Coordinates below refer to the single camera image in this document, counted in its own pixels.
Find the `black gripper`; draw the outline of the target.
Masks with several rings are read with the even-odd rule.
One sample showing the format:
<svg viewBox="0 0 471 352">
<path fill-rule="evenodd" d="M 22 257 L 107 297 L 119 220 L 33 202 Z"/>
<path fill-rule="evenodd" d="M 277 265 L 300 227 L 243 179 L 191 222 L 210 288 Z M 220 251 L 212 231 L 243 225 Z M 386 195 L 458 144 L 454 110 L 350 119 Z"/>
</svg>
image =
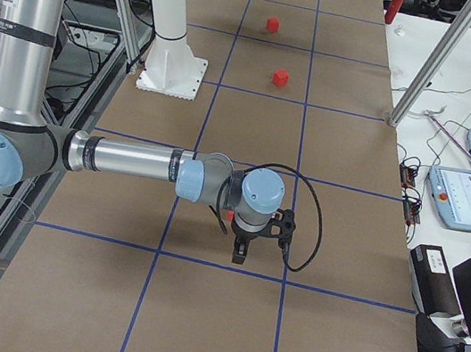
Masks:
<svg viewBox="0 0 471 352">
<path fill-rule="evenodd" d="M 248 256 L 250 242 L 261 237 L 261 232 L 247 232 L 236 221 L 232 222 L 231 230 L 235 235 L 235 243 L 231 261 L 242 265 Z"/>
</svg>

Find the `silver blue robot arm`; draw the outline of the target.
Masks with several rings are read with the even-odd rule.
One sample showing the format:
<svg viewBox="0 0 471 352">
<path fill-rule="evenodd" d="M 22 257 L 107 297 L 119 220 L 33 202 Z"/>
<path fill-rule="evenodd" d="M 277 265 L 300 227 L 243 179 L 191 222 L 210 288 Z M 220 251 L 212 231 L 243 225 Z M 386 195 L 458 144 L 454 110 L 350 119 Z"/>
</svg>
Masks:
<svg viewBox="0 0 471 352">
<path fill-rule="evenodd" d="M 234 214 L 232 260 L 284 219 L 283 180 L 272 170 L 236 170 L 221 153 L 120 143 L 51 125 L 42 116 L 64 0 L 3 0 L 0 13 L 0 188 L 45 173 L 112 172 L 170 181 L 180 198 Z"/>
</svg>

